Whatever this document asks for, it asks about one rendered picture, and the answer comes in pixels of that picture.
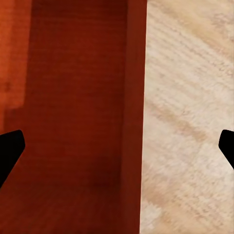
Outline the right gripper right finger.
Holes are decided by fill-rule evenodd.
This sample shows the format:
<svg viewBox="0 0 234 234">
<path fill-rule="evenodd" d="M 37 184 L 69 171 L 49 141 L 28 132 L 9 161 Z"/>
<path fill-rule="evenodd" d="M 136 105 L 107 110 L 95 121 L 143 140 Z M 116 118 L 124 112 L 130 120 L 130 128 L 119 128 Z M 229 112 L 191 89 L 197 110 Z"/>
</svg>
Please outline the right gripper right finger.
<svg viewBox="0 0 234 234">
<path fill-rule="evenodd" d="M 218 146 L 234 169 L 234 132 L 223 130 Z"/>
</svg>

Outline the storage box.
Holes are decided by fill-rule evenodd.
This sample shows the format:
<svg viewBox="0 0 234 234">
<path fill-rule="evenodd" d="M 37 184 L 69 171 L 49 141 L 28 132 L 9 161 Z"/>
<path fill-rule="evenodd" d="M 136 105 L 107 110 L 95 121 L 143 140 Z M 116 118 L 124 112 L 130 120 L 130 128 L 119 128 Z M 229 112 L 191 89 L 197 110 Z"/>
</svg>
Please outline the storage box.
<svg viewBox="0 0 234 234">
<path fill-rule="evenodd" d="M 25 149 L 0 234 L 139 234 L 147 0 L 0 0 L 0 135 Z"/>
</svg>

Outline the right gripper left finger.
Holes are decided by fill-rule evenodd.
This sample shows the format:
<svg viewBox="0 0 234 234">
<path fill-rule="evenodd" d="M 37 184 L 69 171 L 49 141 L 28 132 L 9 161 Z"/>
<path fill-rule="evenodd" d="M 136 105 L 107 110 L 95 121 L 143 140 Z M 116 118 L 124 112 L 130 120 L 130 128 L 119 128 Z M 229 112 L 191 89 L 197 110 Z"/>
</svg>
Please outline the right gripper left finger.
<svg viewBox="0 0 234 234">
<path fill-rule="evenodd" d="M 0 188 L 25 149 L 21 130 L 0 135 Z"/>
</svg>

